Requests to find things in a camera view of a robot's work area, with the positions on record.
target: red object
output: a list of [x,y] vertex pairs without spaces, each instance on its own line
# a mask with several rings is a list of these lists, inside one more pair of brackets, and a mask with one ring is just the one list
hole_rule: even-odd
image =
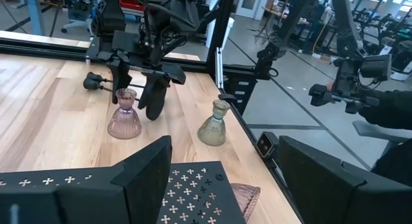
[[120,7],[143,12],[143,5],[136,0],[120,0]]

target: hand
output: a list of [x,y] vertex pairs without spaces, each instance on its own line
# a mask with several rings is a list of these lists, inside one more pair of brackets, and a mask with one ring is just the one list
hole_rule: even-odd
[[331,90],[332,90],[332,86],[333,86],[334,83],[335,83],[335,80],[332,80],[331,82],[329,82],[329,83],[326,85],[326,87],[328,88],[328,91],[331,91]]

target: glass candle holder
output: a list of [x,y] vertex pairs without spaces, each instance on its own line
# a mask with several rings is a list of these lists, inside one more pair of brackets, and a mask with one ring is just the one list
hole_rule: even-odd
[[204,144],[219,146],[226,141],[226,127],[223,117],[230,109],[230,105],[222,100],[213,102],[213,115],[206,119],[198,130],[198,138]]
[[108,133],[118,139],[130,139],[142,132],[137,112],[133,109],[137,93],[129,88],[116,91],[119,108],[113,113]]

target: black sleeve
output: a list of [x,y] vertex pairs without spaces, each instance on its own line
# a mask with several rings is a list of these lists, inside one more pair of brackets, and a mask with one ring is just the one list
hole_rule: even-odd
[[379,106],[359,111],[369,123],[392,129],[412,130],[412,91],[364,91],[379,99]]

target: workbench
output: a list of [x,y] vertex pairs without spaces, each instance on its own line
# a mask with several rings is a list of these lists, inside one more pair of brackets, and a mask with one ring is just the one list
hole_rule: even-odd
[[[83,47],[89,44],[21,33],[0,32],[0,37]],[[168,57],[199,60],[179,53]],[[186,73],[184,85],[171,84],[164,110],[155,121],[148,120],[135,103],[142,134],[118,140],[107,132],[118,105],[111,103],[107,91],[83,88],[89,71],[111,78],[104,65],[0,55],[0,172],[109,166],[161,136],[171,135],[173,163],[219,160],[230,182],[261,188],[249,224],[300,223],[231,110],[224,118],[225,144],[211,147],[198,140],[197,130],[212,115],[212,102],[220,94],[210,75]],[[145,84],[141,73],[131,71],[130,75],[131,83]]]

